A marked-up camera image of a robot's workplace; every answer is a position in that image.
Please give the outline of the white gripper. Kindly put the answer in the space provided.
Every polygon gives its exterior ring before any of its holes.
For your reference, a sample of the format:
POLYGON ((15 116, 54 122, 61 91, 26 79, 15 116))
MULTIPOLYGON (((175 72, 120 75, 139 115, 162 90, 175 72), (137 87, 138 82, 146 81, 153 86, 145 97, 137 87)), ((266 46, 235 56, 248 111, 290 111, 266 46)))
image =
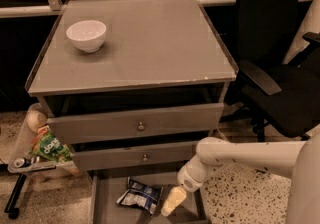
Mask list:
POLYGON ((163 203, 161 214, 165 217, 169 216, 187 198, 187 192, 197 191, 203 185, 207 176, 208 166, 197 155, 193 156, 179 170, 177 182, 180 186, 171 189, 163 203))

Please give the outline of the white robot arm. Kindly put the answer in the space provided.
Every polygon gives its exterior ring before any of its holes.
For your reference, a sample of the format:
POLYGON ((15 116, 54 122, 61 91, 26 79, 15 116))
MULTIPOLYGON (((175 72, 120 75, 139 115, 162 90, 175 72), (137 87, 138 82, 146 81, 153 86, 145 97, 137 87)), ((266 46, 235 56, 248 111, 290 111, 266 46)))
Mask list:
POLYGON ((291 180, 285 224, 320 224, 320 135, 306 141, 230 143, 206 137, 180 169, 161 214, 170 215, 210 174, 236 163, 291 180))

